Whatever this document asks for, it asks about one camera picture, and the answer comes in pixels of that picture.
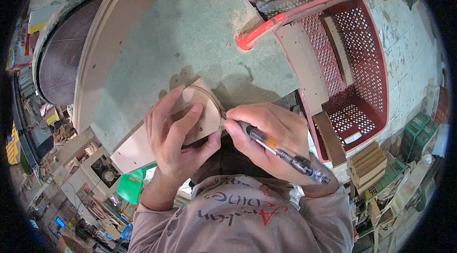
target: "stack of wooden blocks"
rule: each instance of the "stack of wooden blocks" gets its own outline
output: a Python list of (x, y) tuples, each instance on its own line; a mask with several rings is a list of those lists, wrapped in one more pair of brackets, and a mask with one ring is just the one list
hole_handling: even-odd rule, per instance
[(387, 156), (378, 143), (373, 142), (353, 156), (349, 164), (352, 183), (361, 194), (384, 176)]

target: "wooden frame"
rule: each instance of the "wooden frame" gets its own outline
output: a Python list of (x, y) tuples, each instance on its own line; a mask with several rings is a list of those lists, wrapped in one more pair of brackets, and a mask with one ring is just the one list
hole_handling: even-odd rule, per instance
[(103, 0), (101, 3), (89, 29), (76, 77), (75, 126), (78, 132), (94, 121), (100, 94), (123, 42), (154, 1)]

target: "wooden piece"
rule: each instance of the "wooden piece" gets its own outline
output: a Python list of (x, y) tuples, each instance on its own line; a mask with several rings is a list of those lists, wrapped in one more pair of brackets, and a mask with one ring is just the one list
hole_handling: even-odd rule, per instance
[(380, 158), (384, 156), (384, 153), (382, 153), (382, 150), (380, 148), (373, 150), (370, 152), (370, 156), (366, 155), (365, 159), (362, 160), (362, 163), (357, 163), (355, 165), (352, 165), (352, 168), (354, 170), (354, 174), (363, 176), (364, 174), (362, 173), (367, 167), (370, 165), (373, 165), (376, 163), (378, 160), (381, 161)]
[(350, 160), (352, 164), (355, 164), (357, 161), (365, 157), (366, 154), (369, 152), (375, 150), (376, 148), (379, 147), (379, 144), (377, 142), (372, 142), (370, 143), (367, 147), (365, 147), (362, 151), (359, 153), (355, 154)]
[(174, 104), (170, 111), (171, 119), (178, 121), (183, 118), (195, 103), (203, 105), (203, 113), (187, 134), (184, 146), (216, 132), (221, 124), (221, 113), (217, 103), (207, 91), (192, 85), (183, 90), (180, 98)]
[(295, 70), (311, 115), (322, 112), (327, 88), (313, 46), (302, 24), (285, 25), (277, 31), (286, 56)]
[(338, 66), (340, 67), (341, 74), (343, 75), (343, 81), (346, 85), (351, 85), (354, 83), (354, 76), (352, 74), (351, 65), (349, 64), (343, 41), (338, 33), (335, 22), (332, 17), (326, 17), (324, 18), (323, 23), (328, 38), (330, 39), (330, 43), (335, 50), (336, 60), (338, 61)]
[(387, 165), (387, 157), (384, 155), (384, 153), (382, 151), (381, 151), (380, 155), (376, 158), (376, 160), (373, 160), (371, 163), (366, 165), (364, 168), (356, 171), (355, 174), (357, 176), (359, 176), (359, 177), (365, 176), (371, 170), (373, 170), (374, 168), (376, 168), (380, 164)]
[(78, 68), (75, 105), (78, 131), (89, 127), (124, 40), (155, 0), (104, 0), (95, 16)]
[(376, 226), (381, 217), (381, 211), (379, 210), (378, 204), (376, 203), (375, 199), (370, 200), (368, 204), (368, 214), (370, 216), (370, 220), (373, 226)]
[[(203, 102), (208, 103), (209, 101), (211, 101), (215, 108), (220, 110), (224, 109), (220, 101), (216, 98), (212, 90), (209, 88), (209, 86), (205, 83), (205, 81), (202, 78), (197, 79), (194, 83), (190, 85), (190, 87), (190, 89), (193, 90), (201, 89), (199, 91), (200, 93), (205, 92), (207, 95), (210, 96), (207, 96), (206, 101)], [(223, 123), (222, 119), (220, 118), (220, 112), (218, 113), (218, 115), (219, 124), (216, 130)], [(146, 126), (143, 124), (143, 120), (141, 120), (140, 123), (137, 125), (132, 135), (126, 138), (125, 141), (122, 142), (120, 146), (114, 151), (114, 153), (111, 155), (111, 160), (123, 174), (134, 172), (155, 162), (155, 158), (152, 156), (151, 150), (149, 149), (146, 134)]]
[(381, 164), (375, 167), (373, 170), (369, 171), (366, 175), (359, 177), (357, 180), (358, 184), (364, 184), (367, 181), (371, 180), (375, 175), (377, 175), (380, 171), (385, 170), (387, 166), (387, 160), (384, 160)]
[(111, 155), (111, 160), (123, 174), (128, 174), (155, 162), (149, 149), (146, 125), (141, 126)]
[(333, 129), (332, 123), (325, 111), (313, 116), (321, 134), (328, 158), (332, 161), (333, 167), (339, 166), (346, 162), (346, 152)]
[(121, 238), (121, 233), (119, 233), (116, 227), (112, 225), (109, 219), (105, 218), (101, 222), (105, 226), (105, 231), (113, 238), (113, 240)]
[(377, 173), (371, 180), (367, 181), (366, 183), (364, 184), (361, 184), (361, 185), (356, 185), (356, 188), (357, 188), (357, 192), (359, 194), (362, 194), (366, 189), (368, 189), (369, 187), (371, 187), (372, 185), (374, 185), (375, 182), (377, 182), (378, 180), (380, 180), (380, 178), (382, 178), (384, 176), (384, 174), (386, 173), (386, 170), (383, 169), (382, 171), (380, 171), (379, 173)]
[(356, 186), (354, 185), (354, 182), (353, 181), (350, 181), (351, 185), (351, 193), (349, 194), (349, 198), (351, 200), (354, 200), (354, 198), (356, 197)]

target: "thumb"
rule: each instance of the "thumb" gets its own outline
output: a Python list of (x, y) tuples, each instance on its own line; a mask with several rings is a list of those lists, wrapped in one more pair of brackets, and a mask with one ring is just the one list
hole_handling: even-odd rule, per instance
[(256, 164), (255, 159), (265, 155), (264, 148), (247, 136), (235, 120), (225, 120), (224, 127), (230, 137), (232, 137), (235, 148), (251, 159), (254, 164)]

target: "right hand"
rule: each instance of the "right hand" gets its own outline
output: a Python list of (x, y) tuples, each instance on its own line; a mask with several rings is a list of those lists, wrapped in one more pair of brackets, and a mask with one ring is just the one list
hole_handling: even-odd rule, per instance
[(309, 159), (308, 122), (304, 117), (272, 103), (258, 103), (230, 109), (227, 118), (224, 126), (233, 144), (255, 165), (278, 179), (294, 184), (308, 182), (308, 177), (248, 137), (235, 121), (250, 123), (277, 143)]

